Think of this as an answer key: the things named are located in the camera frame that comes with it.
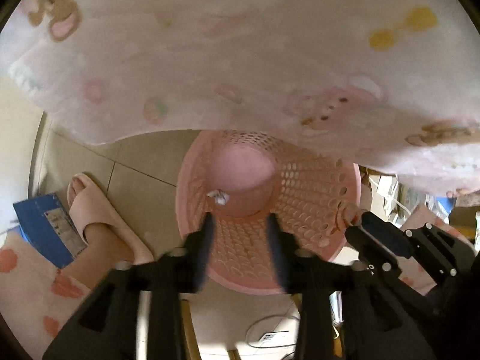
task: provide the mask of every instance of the foot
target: foot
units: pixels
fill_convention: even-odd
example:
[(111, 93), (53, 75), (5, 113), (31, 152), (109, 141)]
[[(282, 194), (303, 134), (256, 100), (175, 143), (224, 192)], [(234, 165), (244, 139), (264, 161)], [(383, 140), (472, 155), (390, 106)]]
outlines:
[[(71, 207), (75, 197), (85, 189), (82, 181), (73, 177), (71, 179), (71, 189), (69, 190), (68, 202)], [(91, 223), (85, 227), (83, 236), (89, 244), (96, 242), (107, 243), (110, 254), (116, 257), (118, 261), (134, 261), (134, 253), (130, 247), (109, 228), (105, 223)]]

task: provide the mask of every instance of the pink slipper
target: pink slipper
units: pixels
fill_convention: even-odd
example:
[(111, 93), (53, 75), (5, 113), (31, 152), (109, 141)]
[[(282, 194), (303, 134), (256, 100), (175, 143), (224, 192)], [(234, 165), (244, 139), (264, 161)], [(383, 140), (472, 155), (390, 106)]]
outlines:
[(152, 252), (148, 250), (147, 246), (125, 223), (98, 185), (83, 173), (79, 173), (74, 177), (80, 179), (83, 185), (85, 185), (85, 189), (76, 195), (73, 202), (71, 202), (72, 185), (70, 183), (67, 190), (67, 199), (70, 205), (71, 220), (73, 220), (83, 241), (88, 244), (83, 235), (83, 230), (87, 225), (91, 223), (105, 223), (133, 251), (133, 263), (135, 265), (152, 262), (154, 260)]

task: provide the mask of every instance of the pink cartoon character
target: pink cartoon character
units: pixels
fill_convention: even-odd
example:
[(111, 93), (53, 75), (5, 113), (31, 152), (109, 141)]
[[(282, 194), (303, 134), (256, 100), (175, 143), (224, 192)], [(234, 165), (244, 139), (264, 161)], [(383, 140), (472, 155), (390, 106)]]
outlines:
[(284, 112), (297, 116), (304, 128), (332, 131), (341, 128), (355, 111), (382, 100), (381, 91), (369, 91), (352, 84), (344, 88), (334, 86), (323, 91), (296, 88), (290, 92)]

